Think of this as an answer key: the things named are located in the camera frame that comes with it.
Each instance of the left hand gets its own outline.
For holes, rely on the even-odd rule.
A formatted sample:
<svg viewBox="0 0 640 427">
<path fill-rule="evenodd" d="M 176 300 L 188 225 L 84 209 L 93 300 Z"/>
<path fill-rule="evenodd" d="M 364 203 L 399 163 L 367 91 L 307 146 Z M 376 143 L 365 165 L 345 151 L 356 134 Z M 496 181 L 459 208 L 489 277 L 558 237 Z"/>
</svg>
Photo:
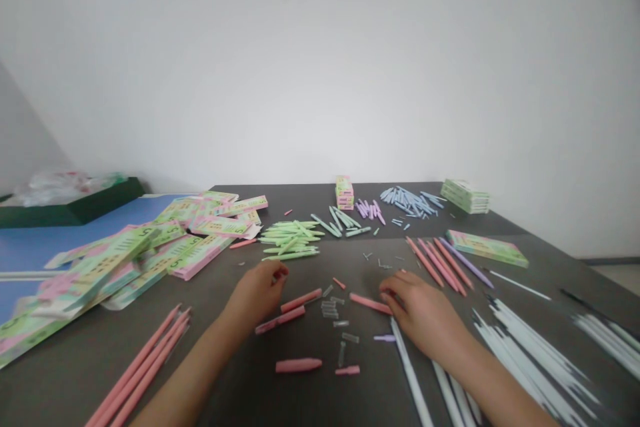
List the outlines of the left hand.
<svg viewBox="0 0 640 427">
<path fill-rule="evenodd" d="M 220 319 L 242 338 L 248 336 L 280 303 L 288 275 L 289 269 L 280 261 L 260 262 L 235 286 Z"/>
</svg>

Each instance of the stack of pen boxes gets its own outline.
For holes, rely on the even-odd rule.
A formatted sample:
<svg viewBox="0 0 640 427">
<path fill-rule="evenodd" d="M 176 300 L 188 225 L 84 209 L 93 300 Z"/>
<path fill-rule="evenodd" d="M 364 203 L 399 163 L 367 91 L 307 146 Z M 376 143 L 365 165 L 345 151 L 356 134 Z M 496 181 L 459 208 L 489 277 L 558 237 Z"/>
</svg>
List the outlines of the stack of pen boxes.
<svg viewBox="0 0 640 427">
<path fill-rule="evenodd" d="M 468 214 L 486 214 L 489 211 L 489 194 L 477 191 L 466 180 L 446 179 L 440 195 Z"/>
<path fill-rule="evenodd" d="M 348 175 L 338 175 L 335 180 L 335 201 L 340 210 L 353 210 L 353 185 Z"/>
</svg>

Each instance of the green tray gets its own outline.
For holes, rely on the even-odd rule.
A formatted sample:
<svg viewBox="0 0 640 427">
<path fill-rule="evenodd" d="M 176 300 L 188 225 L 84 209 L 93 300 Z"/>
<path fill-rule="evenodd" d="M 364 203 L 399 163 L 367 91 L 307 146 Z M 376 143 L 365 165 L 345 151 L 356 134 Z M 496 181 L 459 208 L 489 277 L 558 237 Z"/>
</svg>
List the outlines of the green tray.
<svg viewBox="0 0 640 427">
<path fill-rule="evenodd" d="M 88 224 L 135 200 L 145 191 L 137 177 L 129 177 L 65 205 L 44 207 L 0 207 L 0 228 L 60 227 Z"/>
</svg>

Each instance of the white wall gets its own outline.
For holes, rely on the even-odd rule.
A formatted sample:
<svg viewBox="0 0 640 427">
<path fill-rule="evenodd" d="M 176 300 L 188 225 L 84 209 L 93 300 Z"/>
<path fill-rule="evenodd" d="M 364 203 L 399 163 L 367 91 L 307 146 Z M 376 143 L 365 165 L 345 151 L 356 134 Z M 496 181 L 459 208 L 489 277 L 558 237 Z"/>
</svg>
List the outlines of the white wall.
<svg viewBox="0 0 640 427">
<path fill-rule="evenodd" d="M 582 256 L 640 254 L 639 0 L 0 0 L 67 155 L 155 191 L 462 177 Z"/>
<path fill-rule="evenodd" d="M 69 159 L 0 63 L 0 196 L 48 167 Z"/>
</svg>

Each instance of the pink pen barrel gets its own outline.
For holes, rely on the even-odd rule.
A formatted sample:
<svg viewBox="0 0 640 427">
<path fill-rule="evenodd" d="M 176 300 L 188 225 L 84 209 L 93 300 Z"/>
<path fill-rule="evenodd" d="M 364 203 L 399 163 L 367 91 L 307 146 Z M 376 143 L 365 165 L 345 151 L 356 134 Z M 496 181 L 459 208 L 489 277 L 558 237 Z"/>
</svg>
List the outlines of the pink pen barrel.
<svg viewBox="0 0 640 427">
<path fill-rule="evenodd" d="M 132 377 L 127 381 L 126 385 L 124 385 L 124 387 L 120 389 L 115 399 L 110 403 L 110 405 L 108 405 L 102 415 L 100 415 L 100 417 L 93 423 L 93 427 L 105 427 L 109 424 L 111 418 L 115 415 L 118 409 L 120 409 L 120 406 L 126 401 L 130 393 L 132 393 L 138 383 L 140 383 L 142 377 L 146 375 L 147 371 L 159 357 L 163 348 L 169 343 L 176 331 L 189 321 L 190 311 L 191 309 L 187 309 L 178 317 L 167 334 L 160 339 L 160 341 L 153 348 L 148 357 L 146 357 L 145 361 L 140 365 L 140 367 L 138 367 L 138 369 L 136 369 L 134 375 L 132 375 Z"/>
<path fill-rule="evenodd" d="M 229 248 L 230 249 L 234 249 L 234 248 L 238 248 L 238 247 L 244 247 L 245 245 L 249 245 L 249 244 L 252 244 L 252 243 L 257 242 L 257 241 L 258 241 L 258 239 L 245 240 L 244 242 L 238 242 L 237 244 L 233 244 Z"/>
<path fill-rule="evenodd" d="M 449 261 L 449 263 L 451 264 L 451 267 L 453 267 L 453 269 L 460 276 L 462 281 L 465 282 L 465 284 L 467 284 L 469 286 L 469 288 L 471 288 L 473 290 L 473 284 L 471 283 L 471 280 L 469 280 L 469 277 L 467 277 L 465 275 L 465 273 L 458 266 L 458 264 L 453 259 L 453 257 L 451 257 L 451 254 L 449 252 L 447 252 L 447 249 L 445 249 L 445 246 L 442 245 L 442 243 L 437 238 L 434 238 L 433 241 L 435 242 L 435 245 L 440 249 L 440 252 L 442 252 L 442 254 L 445 256 L 445 259 L 447 259 L 447 261 Z"/>
<path fill-rule="evenodd" d="M 365 307 L 372 308 L 374 310 L 377 310 L 378 312 L 382 312 L 383 314 L 387 314 L 390 316 L 393 315 L 393 312 L 391 311 L 389 306 L 386 306 L 385 304 L 381 304 L 380 302 L 376 302 L 375 300 L 371 300 L 366 297 L 361 297 L 358 294 L 354 294 L 353 292 L 349 294 L 349 298 L 360 305 L 364 305 Z"/>
<path fill-rule="evenodd" d="M 418 244 L 420 244 L 420 246 L 425 250 L 425 253 L 429 257 L 429 259 L 433 262 L 433 265 L 435 265 L 435 267 L 440 271 L 440 274 L 445 278 L 445 280 L 451 286 L 451 288 L 454 289 L 456 292 L 458 292 L 458 285 L 455 283 L 455 280 L 452 279 L 449 276 L 449 272 L 447 272 L 440 265 L 440 262 L 438 262 L 438 259 L 431 253 L 431 251 L 429 250 L 427 245 L 422 241 L 422 239 L 420 239 L 420 238 L 418 239 Z"/>
<path fill-rule="evenodd" d="M 275 363 L 276 374 L 291 374 L 294 372 L 308 372 L 322 367 L 322 360 L 314 358 L 281 360 Z"/>
<path fill-rule="evenodd" d="M 427 245 L 429 246 L 429 250 L 431 250 L 431 253 L 438 259 L 438 262 L 440 262 L 440 265 L 442 266 L 442 268 L 444 268 L 447 271 L 447 273 L 449 274 L 449 277 L 451 277 L 455 282 L 455 284 L 458 286 L 458 291 L 462 294 L 463 297 L 466 297 L 467 291 L 462 286 L 462 282 L 458 280 L 458 277 L 455 276 L 455 274 L 453 273 L 453 270 L 449 267 L 449 264 L 447 264 L 447 262 L 445 262 L 445 260 L 440 256 L 438 249 L 434 247 L 431 242 L 427 242 Z"/>
<path fill-rule="evenodd" d="M 445 284 L 442 282 L 442 279 L 438 276 L 438 274 L 435 273 L 435 270 L 429 263 L 429 260 L 427 260 L 424 254 L 420 252 L 420 249 L 413 243 L 413 240 L 407 237 L 407 243 L 409 244 L 409 247 L 411 247 L 411 250 L 413 250 L 413 253 L 420 259 L 420 262 L 422 262 L 422 264 L 425 266 L 425 269 L 427 269 L 427 272 L 429 272 L 431 277 L 433 277 L 433 279 L 436 281 L 436 283 L 439 286 L 444 287 Z"/>
<path fill-rule="evenodd" d="M 154 363 L 149 368 L 149 371 L 144 375 L 140 383 L 136 386 L 134 391 L 131 393 L 131 397 L 127 399 L 125 404 L 122 406 L 122 410 L 118 412 L 118 415 L 113 419 L 111 423 L 111 427 L 122 427 L 124 423 L 127 421 L 127 418 L 133 412 L 138 402 L 144 395 L 145 391 L 149 387 L 150 383 L 153 381 L 155 375 L 160 370 L 160 367 L 164 365 L 166 359 L 169 357 L 169 354 L 178 343 L 180 338 L 182 337 L 183 332 L 187 328 L 187 322 L 183 322 L 180 324 L 178 329 L 173 333 L 172 337 L 169 339 L 167 344 L 162 349 L 162 352 L 155 359 Z"/>
<path fill-rule="evenodd" d="M 360 366 L 349 366 L 335 371 L 336 375 L 358 375 L 360 373 Z"/>
<path fill-rule="evenodd" d="M 138 353 L 135 359 L 133 359 L 133 362 L 126 369 L 122 377 L 120 377 L 120 380 L 118 380 L 116 385 L 113 386 L 109 395 L 107 395 L 106 399 L 104 399 L 102 404 L 100 404 L 100 407 L 98 407 L 98 410 L 95 411 L 94 415 L 89 419 L 85 427 L 93 427 L 94 423 L 96 423 L 96 421 L 100 419 L 102 414 L 104 414 L 105 411 L 109 408 L 109 405 L 111 405 L 111 403 L 115 400 L 115 398 L 118 396 L 120 391 L 125 387 L 125 385 L 129 381 L 129 379 L 133 377 L 138 367 L 140 367 L 140 365 L 145 361 L 145 359 L 149 355 L 149 352 L 156 345 L 156 343 L 158 342 L 162 334 L 165 333 L 165 330 L 169 327 L 169 325 L 171 324 L 171 321 L 175 318 L 175 315 L 177 314 L 181 305 L 182 304 L 176 305 L 173 308 L 173 310 L 169 312 L 169 315 L 167 316 L 167 318 L 165 318 L 164 322 L 162 322 L 159 329 L 151 336 L 151 338 L 145 344 L 145 346 L 142 347 L 142 350 Z"/>
<path fill-rule="evenodd" d="M 287 312 L 298 308 L 299 306 L 306 304 L 309 300 L 313 300 L 316 299 L 318 297 L 320 297 L 322 295 L 322 289 L 316 289 L 313 292 L 309 292 L 306 295 L 303 295 L 302 297 L 298 297 L 297 299 L 291 300 L 290 302 L 287 302 L 286 304 L 282 304 L 280 306 L 280 311 L 283 314 L 286 314 Z"/>
<path fill-rule="evenodd" d="M 265 332 L 268 332 L 271 329 L 276 328 L 278 325 L 284 324 L 285 322 L 289 322 L 295 318 L 303 316 L 305 314 L 305 306 L 299 306 L 297 309 L 290 310 L 286 314 L 282 314 L 279 317 L 276 317 L 273 320 L 269 320 L 262 325 L 258 325 L 255 328 L 255 334 L 261 335 Z"/>
</svg>

